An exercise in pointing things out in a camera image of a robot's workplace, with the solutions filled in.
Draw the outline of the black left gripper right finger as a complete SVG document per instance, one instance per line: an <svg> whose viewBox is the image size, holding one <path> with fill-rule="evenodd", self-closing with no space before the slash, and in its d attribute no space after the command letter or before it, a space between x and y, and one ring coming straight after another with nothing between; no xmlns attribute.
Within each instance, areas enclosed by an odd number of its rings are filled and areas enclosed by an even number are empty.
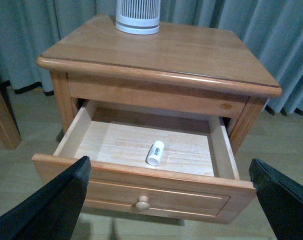
<svg viewBox="0 0 303 240"><path fill-rule="evenodd" d="M275 237L303 240L303 186L258 158L249 175Z"/></svg>

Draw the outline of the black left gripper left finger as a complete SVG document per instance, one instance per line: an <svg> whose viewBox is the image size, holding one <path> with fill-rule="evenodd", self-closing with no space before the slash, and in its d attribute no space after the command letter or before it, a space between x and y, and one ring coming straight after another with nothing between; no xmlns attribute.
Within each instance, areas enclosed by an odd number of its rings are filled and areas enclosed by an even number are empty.
<svg viewBox="0 0 303 240"><path fill-rule="evenodd" d="M74 164L0 216L0 240L71 239L87 194L91 162Z"/></svg>

